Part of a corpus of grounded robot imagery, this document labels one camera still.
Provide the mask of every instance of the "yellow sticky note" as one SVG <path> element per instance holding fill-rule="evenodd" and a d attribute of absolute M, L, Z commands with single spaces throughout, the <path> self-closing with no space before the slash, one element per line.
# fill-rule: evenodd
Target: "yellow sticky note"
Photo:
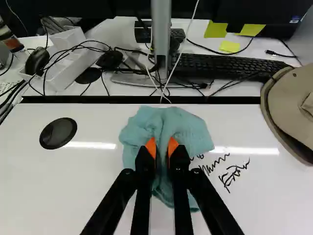
<path fill-rule="evenodd" d="M 256 36 L 265 27 L 266 24 L 245 24 L 238 35 L 242 36 Z"/>
<path fill-rule="evenodd" d="M 227 23 L 214 23 L 210 21 L 204 33 L 205 38 L 224 38 L 227 34 Z"/>
<path fill-rule="evenodd" d="M 220 50 L 227 52 L 237 52 L 240 49 L 240 43 L 233 43 L 230 41 L 222 41 Z"/>

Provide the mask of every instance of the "beige hat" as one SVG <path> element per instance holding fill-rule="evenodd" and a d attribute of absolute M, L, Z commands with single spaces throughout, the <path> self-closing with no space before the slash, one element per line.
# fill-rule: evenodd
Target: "beige hat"
<path fill-rule="evenodd" d="M 313 64 L 275 74 L 262 88 L 261 109 L 281 144 L 313 163 Z"/>

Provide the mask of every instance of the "white cable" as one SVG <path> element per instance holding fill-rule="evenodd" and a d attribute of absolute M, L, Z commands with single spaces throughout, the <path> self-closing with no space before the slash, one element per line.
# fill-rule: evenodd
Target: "white cable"
<path fill-rule="evenodd" d="M 150 41 L 150 44 L 152 44 L 152 28 L 151 28 L 151 41 Z M 156 91 L 158 92 L 159 89 L 158 89 L 157 85 L 155 84 L 153 78 L 151 77 L 151 74 L 150 74 L 149 69 L 148 69 L 148 67 L 147 67 L 147 63 L 145 63 L 145 67 L 146 67 L 146 71 L 147 71 L 147 73 L 148 73 L 149 78 L 151 79 L 153 85 L 154 85 L 155 88 L 156 88 Z M 164 98 L 165 98 L 168 102 L 170 102 L 170 104 L 172 103 L 172 102 L 164 95 L 164 92 L 160 92 L 160 93 L 161 93 L 161 96 L 164 96 Z"/>
<path fill-rule="evenodd" d="M 173 72 L 174 72 L 174 70 L 175 70 L 175 68 L 176 68 L 176 66 L 177 66 L 177 64 L 178 64 L 178 62 L 179 62 L 179 60 L 180 60 L 180 58 L 181 58 L 181 55 L 182 55 L 182 53 L 183 53 L 183 51 L 184 51 L 184 48 L 185 48 L 185 45 L 186 45 L 186 39 L 188 38 L 189 28 L 190 28 L 190 26 L 191 26 L 191 24 L 192 24 L 192 21 L 194 20 L 194 17 L 195 17 L 196 11 L 197 11 L 197 7 L 198 7 L 198 3 L 199 3 L 199 0 L 197 0 L 197 2 L 196 2 L 196 6 L 195 6 L 195 9 L 194 9 L 194 13 L 193 13 L 193 15 L 192 15 L 192 17 L 191 17 L 191 20 L 190 20 L 190 22 L 189 22 L 189 25 L 188 25 L 188 27 L 187 27 L 187 30 L 186 30 L 186 37 L 185 37 L 184 41 L 182 42 L 182 47 L 181 47 L 181 50 L 180 50 L 179 57 L 178 57 L 178 59 L 177 59 L 175 65 L 174 65 L 174 67 L 173 67 L 173 69 L 172 69 L 172 71 L 171 71 L 171 73 L 170 73 L 170 75 L 169 75 L 169 77 L 168 77 L 166 83 L 165 83 L 164 90 L 163 90 L 163 94 L 162 94 L 162 96 L 161 96 L 161 98 L 160 98 L 160 103 L 161 103 L 162 98 L 163 98 L 163 96 L 164 96 L 164 91 L 165 91 L 165 89 L 166 89 L 166 86 L 167 86 L 168 82 L 170 81 L 170 79 L 171 79 L 171 77 L 172 77 L 172 75 L 173 75 Z"/>
<path fill-rule="evenodd" d="M 17 14 L 15 14 L 15 12 L 11 9 L 10 5 L 8 4 L 8 0 L 5 0 L 5 2 L 6 2 L 6 5 L 8 6 L 8 8 L 10 9 L 10 11 L 11 11 L 11 12 L 19 19 L 19 21 L 22 23 L 22 25 L 23 25 L 23 27 L 24 27 L 26 33 L 27 33 L 27 36 L 28 36 L 28 31 L 27 31 L 25 25 L 23 24 L 23 22 L 20 20 L 19 16 L 18 16 Z"/>

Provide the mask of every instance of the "whiteboard surface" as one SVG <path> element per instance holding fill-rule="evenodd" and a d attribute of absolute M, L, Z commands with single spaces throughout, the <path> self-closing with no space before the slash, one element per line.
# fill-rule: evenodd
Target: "whiteboard surface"
<path fill-rule="evenodd" d="M 282 147 L 258 105 L 177 106 L 205 120 L 216 148 L 195 157 L 191 168 L 225 159 L 215 163 L 209 179 L 246 235 L 312 234 L 313 169 Z M 79 235 L 122 169 L 118 135 L 138 108 L 18 104 L 0 126 L 0 234 Z M 43 149 L 40 132 L 60 117 L 76 120 L 76 135 L 68 147 Z M 225 188 L 219 177 L 238 174 L 239 168 L 227 168 L 248 161 Z M 116 235 L 129 234 L 134 202 L 135 195 Z M 200 212 L 192 220 L 194 234 L 210 234 Z M 174 234 L 174 211 L 154 197 L 150 232 Z"/>

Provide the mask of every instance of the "towel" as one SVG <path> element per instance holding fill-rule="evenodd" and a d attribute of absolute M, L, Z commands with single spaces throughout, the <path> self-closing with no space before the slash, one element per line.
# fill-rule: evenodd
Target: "towel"
<path fill-rule="evenodd" d="M 153 108 L 141 106 L 137 114 L 128 120 L 122 129 L 119 140 L 124 145 L 123 165 L 135 170 L 135 158 L 142 145 L 154 137 L 159 150 L 157 172 L 153 183 L 153 195 L 173 208 L 172 183 L 167 175 L 166 152 L 170 137 L 185 145 L 190 157 L 214 148 L 205 122 L 178 107 Z M 188 191 L 191 211 L 199 209 L 195 199 Z"/>

